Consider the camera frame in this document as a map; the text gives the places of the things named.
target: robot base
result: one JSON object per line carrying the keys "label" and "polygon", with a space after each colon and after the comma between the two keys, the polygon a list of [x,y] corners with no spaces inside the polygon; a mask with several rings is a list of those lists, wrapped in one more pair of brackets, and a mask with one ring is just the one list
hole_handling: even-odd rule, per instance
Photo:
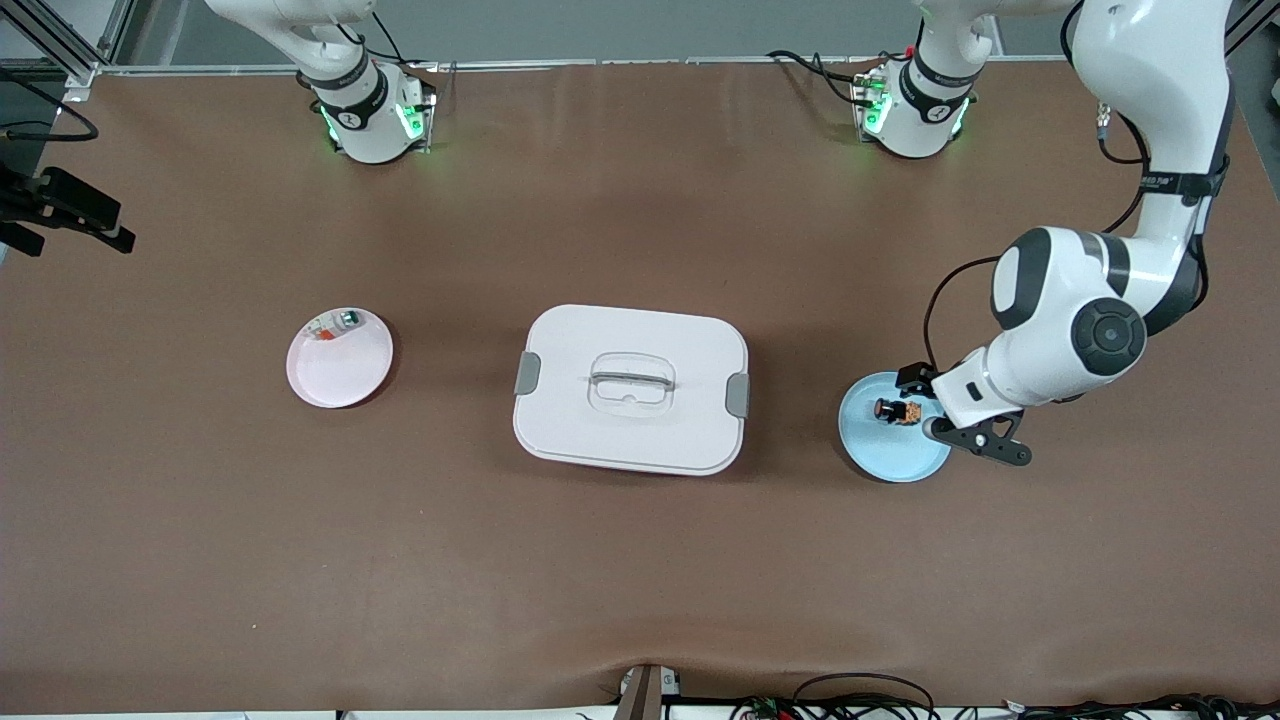
{"label": "robot base", "polygon": [[913,483],[936,473],[951,448],[924,434],[924,425],[942,416],[937,400],[908,398],[923,411],[923,421],[915,424],[891,424],[876,418],[876,401],[899,398],[896,380],[897,373],[876,373],[849,388],[840,404],[840,441],[867,473],[890,483]]}
{"label": "robot base", "polygon": [[886,150],[902,158],[928,158],[940,152],[960,133],[970,101],[966,99],[945,122],[924,122],[919,110],[908,104],[896,90],[899,74],[906,68],[908,61],[887,60],[867,73],[882,82],[852,88],[854,97],[873,104],[872,108],[854,105],[854,123],[863,142],[879,142]]}
{"label": "robot base", "polygon": [[379,70],[388,76],[393,90],[366,129],[347,129],[323,114],[334,150],[371,165],[390,163],[411,151],[429,151],[435,126],[434,88],[424,92],[422,81],[394,65],[380,64]]}

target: container lid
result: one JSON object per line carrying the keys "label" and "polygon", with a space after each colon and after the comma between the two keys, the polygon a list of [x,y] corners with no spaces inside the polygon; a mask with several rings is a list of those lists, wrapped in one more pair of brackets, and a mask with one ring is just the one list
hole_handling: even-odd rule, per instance
{"label": "container lid", "polygon": [[529,331],[516,437],[547,460],[709,475],[742,446],[746,342],[714,318],[561,305]]}

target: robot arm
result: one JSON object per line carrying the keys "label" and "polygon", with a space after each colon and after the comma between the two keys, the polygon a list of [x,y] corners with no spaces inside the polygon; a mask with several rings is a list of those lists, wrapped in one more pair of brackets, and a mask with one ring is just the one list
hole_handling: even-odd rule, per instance
{"label": "robot arm", "polygon": [[334,143],[360,163],[387,163],[429,141],[435,95],[398,67],[376,63],[339,23],[374,12],[375,0],[206,0],[284,53],[320,99]]}
{"label": "robot arm", "polygon": [[[992,281],[1000,336],[924,378],[946,411],[925,428],[931,437],[1024,464],[963,429],[1116,380],[1148,336],[1192,309],[1203,282],[1193,254],[1229,161],[1228,9],[1229,0],[1085,0],[1075,35],[1080,79],[1151,149],[1138,232],[1036,228],[1019,237]],[[1001,450],[1023,452],[1016,443]]]}
{"label": "robot arm", "polygon": [[913,0],[920,33],[906,58],[890,58],[870,74],[883,79],[859,91],[870,109],[856,111],[861,132],[905,158],[927,158],[960,131],[969,92],[991,56],[986,15],[1034,15],[1074,0]]}

